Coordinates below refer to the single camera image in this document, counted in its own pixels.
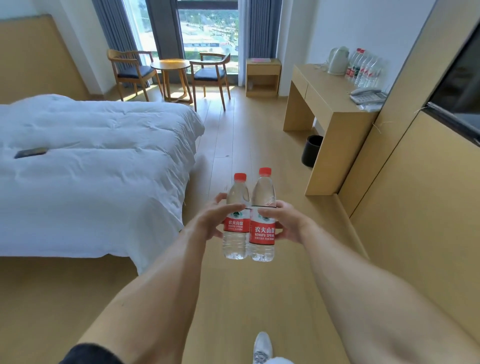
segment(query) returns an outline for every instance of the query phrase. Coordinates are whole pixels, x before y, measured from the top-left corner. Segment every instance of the red bottle label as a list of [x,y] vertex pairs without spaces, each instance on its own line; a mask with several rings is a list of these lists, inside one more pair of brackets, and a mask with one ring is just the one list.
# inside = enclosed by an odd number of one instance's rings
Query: red bottle label
[[252,206],[250,214],[250,242],[261,245],[275,244],[275,219],[258,213],[258,206]]
[[248,208],[228,214],[223,222],[223,231],[249,232],[250,231],[250,210]]

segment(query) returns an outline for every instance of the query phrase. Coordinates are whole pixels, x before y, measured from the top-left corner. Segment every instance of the telephone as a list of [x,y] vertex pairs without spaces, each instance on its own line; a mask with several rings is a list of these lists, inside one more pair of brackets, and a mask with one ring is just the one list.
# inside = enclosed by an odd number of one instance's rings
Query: telephone
[[350,98],[357,105],[360,104],[378,104],[383,103],[387,95],[381,89],[375,87],[357,88],[350,92]]

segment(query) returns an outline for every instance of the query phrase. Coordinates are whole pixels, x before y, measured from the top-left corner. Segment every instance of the white wall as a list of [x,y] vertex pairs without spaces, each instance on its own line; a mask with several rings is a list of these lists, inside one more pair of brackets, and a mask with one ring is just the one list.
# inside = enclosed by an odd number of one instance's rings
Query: white wall
[[31,0],[0,0],[0,19],[37,15]]
[[91,94],[115,84],[108,44],[91,0],[34,0],[39,13],[51,14]]
[[320,0],[307,63],[323,63],[334,47],[365,48],[385,61],[381,86],[389,90],[435,0]]
[[278,30],[277,58],[282,62],[278,94],[287,96],[293,65],[306,62],[309,34],[317,0],[283,0]]

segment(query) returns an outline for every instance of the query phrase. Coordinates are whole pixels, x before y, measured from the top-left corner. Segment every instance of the chair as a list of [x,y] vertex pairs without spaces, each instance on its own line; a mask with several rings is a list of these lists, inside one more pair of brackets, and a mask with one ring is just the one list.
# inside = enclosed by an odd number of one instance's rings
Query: chair
[[[120,99],[123,101],[123,95],[121,93],[121,82],[129,82],[133,84],[133,88],[135,89],[135,94],[138,96],[137,84],[142,85],[142,89],[144,90],[145,99],[149,101],[147,90],[146,90],[146,82],[153,77],[156,77],[156,81],[158,82],[158,88],[160,89],[160,93],[163,97],[162,92],[162,85],[160,83],[160,78],[158,78],[158,73],[155,68],[150,66],[141,66],[140,62],[137,59],[137,56],[140,54],[149,54],[150,60],[153,62],[153,55],[152,52],[147,52],[143,50],[132,50],[127,52],[119,52],[114,49],[109,49],[107,51],[107,57],[112,62],[113,73],[115,75],[115,81],[117,82],[117,89],[120,94]],[[125,68],[124,70],[119,71],[117,69],[116,63],[129,63],[133,66]]]
[[[221,61],[204,61],[204,56],[221,57]],[[223,111],[225,111],[225,101],[223,99],[222,83],[225,81],[227,85],[228,99],[230,100],[230,88],[228,87],[227,69],[225,65],[230,62],[230,53],[228,55],[218,53],[204,53],[200,52],[200,61],[190,61],[190,69],[192,71],[192,88],[193,88],[193,104],[195,111],[197,111],[197,97],[195,94],[195,85],[204,87],[204,97],[206,96],[205,86],[218,86],[220,89],[220,96],[222,97]],[[202,68],[197,72],[193,72],[193,66],[200,65]],[[218,66],[223,65],[223,69],[218,69]]]

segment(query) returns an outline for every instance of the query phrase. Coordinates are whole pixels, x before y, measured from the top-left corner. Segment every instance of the shoe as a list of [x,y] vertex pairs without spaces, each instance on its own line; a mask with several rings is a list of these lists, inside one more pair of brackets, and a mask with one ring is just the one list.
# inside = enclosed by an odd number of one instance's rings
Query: shoe
[[272,342],[266,332],[261,332],[253,345],[253,364],[264,364],[273,356]]

